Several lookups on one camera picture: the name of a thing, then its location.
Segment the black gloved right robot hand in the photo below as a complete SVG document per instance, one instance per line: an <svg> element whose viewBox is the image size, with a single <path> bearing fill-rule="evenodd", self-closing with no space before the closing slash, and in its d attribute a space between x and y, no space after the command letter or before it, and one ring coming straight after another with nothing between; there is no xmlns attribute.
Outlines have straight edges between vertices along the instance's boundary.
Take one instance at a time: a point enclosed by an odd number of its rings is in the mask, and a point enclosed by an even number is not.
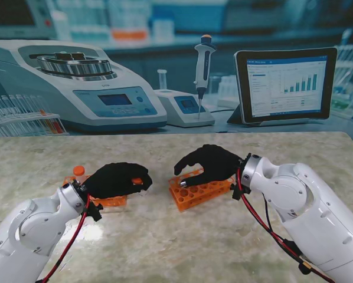
<svg viewBox="0 0 353 283"><path fill-rule="evenodd" d="M236 173L242 161L242 158L220 146L205 144L184 156L174 166L174 175L178 176L186 166L200 164L203 168L201 174L182 180L186 187L223 181Z"/></svg>

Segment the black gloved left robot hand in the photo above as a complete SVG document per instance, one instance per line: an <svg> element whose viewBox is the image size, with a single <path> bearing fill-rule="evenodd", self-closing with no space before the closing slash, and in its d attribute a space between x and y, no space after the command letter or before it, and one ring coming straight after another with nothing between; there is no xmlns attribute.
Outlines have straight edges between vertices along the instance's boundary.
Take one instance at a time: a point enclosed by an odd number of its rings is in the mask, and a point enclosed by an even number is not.
<svg viewBox="0 0 353 283"><path fill-rule="evenodd" d="M152 179L144 166L120 162L104 165L83 185L90 196L106 199L146 191L152 185Z"/></svg>

